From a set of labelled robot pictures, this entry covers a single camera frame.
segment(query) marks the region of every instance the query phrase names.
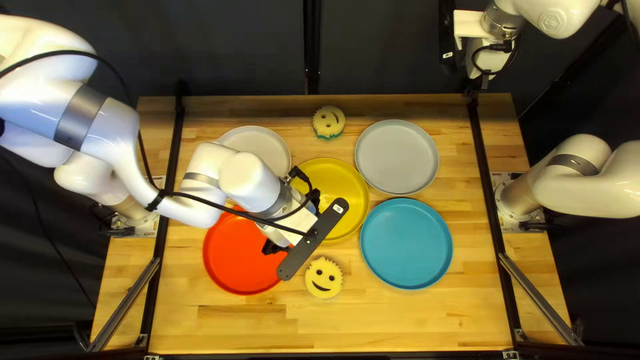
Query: wood grain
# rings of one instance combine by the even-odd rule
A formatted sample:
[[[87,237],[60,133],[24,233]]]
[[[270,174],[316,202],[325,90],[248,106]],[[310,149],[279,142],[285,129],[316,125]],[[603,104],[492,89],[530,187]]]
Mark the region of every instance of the wood grain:
[[[510,95],[484,95],[480,103],[491,169],[525,170],[528,164]],[[348,118],[343,135],[329,142],[315,138],[310,126],[311,114],[325,104],[337,105]],[[198,143],[214,140],[237,126],[260,125],[276,131],[287,142],[293,164],[328,156],[353,165],[355,142],[373,122],[397,118],[420,125],[436,142],[441,165],[433,183],[412,197],[443,216],[452,233],[454,257],[445,277],[434,286],[397,290],[368,270],[354,234],[338,243],[322,244],[312,257],[328,256],[345,273],[344,288],[334,299],[308,295],[302,272],[263,294],[240,297],[219,289],[207,276],[202,264],[206,230],[171,221],[151,352],[371,352],[511,346],[465,100],[460,95],[189,97],[186,108],[177,183]],[[138,110],[154,174],[163,174],[173,121],[172,99],[142,98]],[[147,130],[149,124],[156,133]],[[369,190],[371,208],[391,197]],[[567,318],[546,235],[526,237],[506,237],[509,255]],[[124,265],[137,261],[144,267],[152,253],[150,243],[112,241],[94,335],[119,302],[116,294],[124,295],[140,274],[141,268]],[[527,307],[528,299],[521,292],[516,295],[524,330],[531,337],[557,341],[544,319],[535,316],[530,304]],[[121,325],[109,348],[135,340],[140,312],[140,308],[132,309],[131,319]]]

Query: gray plate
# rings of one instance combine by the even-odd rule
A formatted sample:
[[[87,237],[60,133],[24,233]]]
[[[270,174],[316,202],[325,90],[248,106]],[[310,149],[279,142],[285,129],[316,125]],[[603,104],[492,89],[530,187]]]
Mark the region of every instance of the gray plate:
[[[356,143],[356,166],[369,185],[391,195],[427,187],[438,172],[435,142],[418,125],[384,120],[369,126]]]

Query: smiley face sponge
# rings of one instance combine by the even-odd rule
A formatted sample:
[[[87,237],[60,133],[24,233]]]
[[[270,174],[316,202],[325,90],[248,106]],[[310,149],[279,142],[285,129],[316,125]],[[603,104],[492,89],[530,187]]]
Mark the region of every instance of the smiley face sponge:
[[[324,256],[309,263],[305,285],[311,295],[320,299],[332,298],[342,289],[342,270]]]
[[[335,106],[323,106],[316,111],[311,124],[317,137],[330,140],[342,134],[345,124],[344,113]]]

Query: teal plate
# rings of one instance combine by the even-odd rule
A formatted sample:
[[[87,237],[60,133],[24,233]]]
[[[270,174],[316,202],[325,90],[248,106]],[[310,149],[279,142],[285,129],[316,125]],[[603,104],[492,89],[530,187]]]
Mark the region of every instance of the teal plate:
[[[360,230],[365,262],[382,281],[396,288],[431,286],[447,272],[453,241],[447,224],[428,205],[392,199],[376,206]]]

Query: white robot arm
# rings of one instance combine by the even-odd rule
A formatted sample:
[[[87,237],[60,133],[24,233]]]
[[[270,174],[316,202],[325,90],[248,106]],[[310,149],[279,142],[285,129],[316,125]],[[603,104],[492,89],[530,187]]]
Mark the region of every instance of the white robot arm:
[[[600,0],[490,0],[484,12],[455,10],[453,23],[458,50],[462,50],[462,38],[470,38],[465,55],[469,78],[484,72],[492,79],[493,73],[505,66],[511,48],[476,50],[517,42],[525,20],[552,38],[568,38],[584,25],[599,4]]]
[[[563,141],[528,172],[497,191],[505,216],[528,220],[544,206],[561,213],[603,218],[640,215],[640,140],[613,153],[587,134]]]
[[[9,140],[3,136],[0,145],[43,166],[59,166],[59,183],[96,200],[117,204],[131,194],[148,210],[187,225],[206,228],[216,223],[220,209],[184,197],[163,198],[142,176],[136,155],[138,113],[85,84],[97,60],[64,54],[15,65],[50,51],[95,54],[89,43],[59,26],[9,15],[0,15],[0,40],[0,118],[8,122],[6,132],[16,135]],[[40,148],[28,148],[27,142],[40,144]],[[47,149],[55,151],[48,156]],[[111,176],[111,169],[117,178]],[[291,212],[303,198],[257,156],[202,143],[189,162],[179,192],[224,204],[227,194],[223,190],[261,218]],[[276,222],[295,225],[299,234],[268,225],[261,229],[283,247],[296,244],[300,233],[317,220],[310,206]]]

